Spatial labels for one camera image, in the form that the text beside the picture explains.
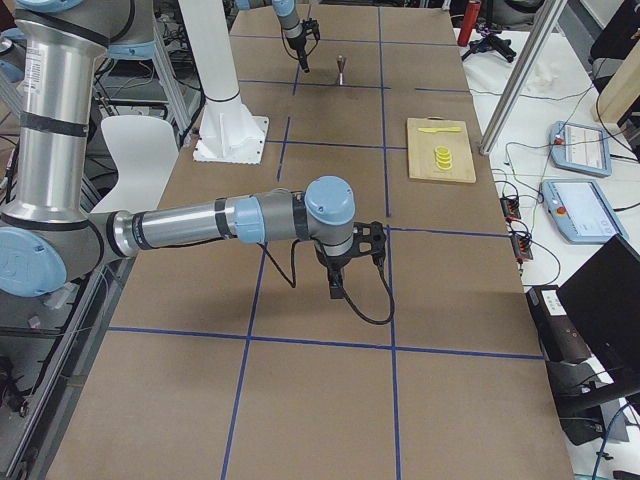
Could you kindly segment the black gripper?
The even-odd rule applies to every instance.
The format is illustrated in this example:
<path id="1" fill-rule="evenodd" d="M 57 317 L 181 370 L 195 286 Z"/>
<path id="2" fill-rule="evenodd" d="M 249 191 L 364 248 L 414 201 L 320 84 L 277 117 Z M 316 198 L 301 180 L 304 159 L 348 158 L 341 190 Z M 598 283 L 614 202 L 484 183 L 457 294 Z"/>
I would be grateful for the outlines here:
<path id="1" fill-rule="evenodd" d="M 325 244 L 316 243 L 315 251 L 318 261 L 327 270 L 330 298 L 344 299 L 345 290 L 342 269 L 351 261 L 350 250 L 339 255 L 330 255 Z"/>
<path id="2" fill-rule="evenodd" d="M 308 63 L 308 55 L 306 53 L 306 44 L 307 40 L 305 36 L 298 36 L 292 39 L 292 48 L 298 55 L 300 68 L 304 73 L 309 73 L 310 67 Z"/>

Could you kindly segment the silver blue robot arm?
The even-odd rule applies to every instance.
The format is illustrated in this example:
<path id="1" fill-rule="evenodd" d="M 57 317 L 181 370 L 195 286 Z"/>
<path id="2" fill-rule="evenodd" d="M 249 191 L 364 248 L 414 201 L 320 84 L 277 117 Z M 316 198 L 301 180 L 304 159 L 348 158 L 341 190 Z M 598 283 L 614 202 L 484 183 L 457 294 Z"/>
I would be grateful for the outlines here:
<path id="1" fill-rule="evenodd" d="M 143 251 L 236 239 L 249 244 L 311 241 L 339 297 L 342 271 L 357 254 L 350 185 L 323 176 L 301 191 L 220 197 L 161 208 L 178 158 L 166 121 L 103 121 L 118 173 L 95 207 L 81 204 L 93 79 L 101 58 L 146 59 L 155 46 L 149 1 L 19 1 L 15 22 L 26 39 L 20 134 L 1 209 L 1 288 L 24 298 L 54 292 L 111 262 Z"/>
<path id="2" fill-rule="evenodd" d="M 295 52 L 301 70 L 309 73 L 307 36 L 313 32 L 312 21 L 302 21 L 296 9 L 295 0 L 239 0 L 235 2 L 239 10 L 271 7 L 280 24 L 282 37 L 288 47 Z"/>

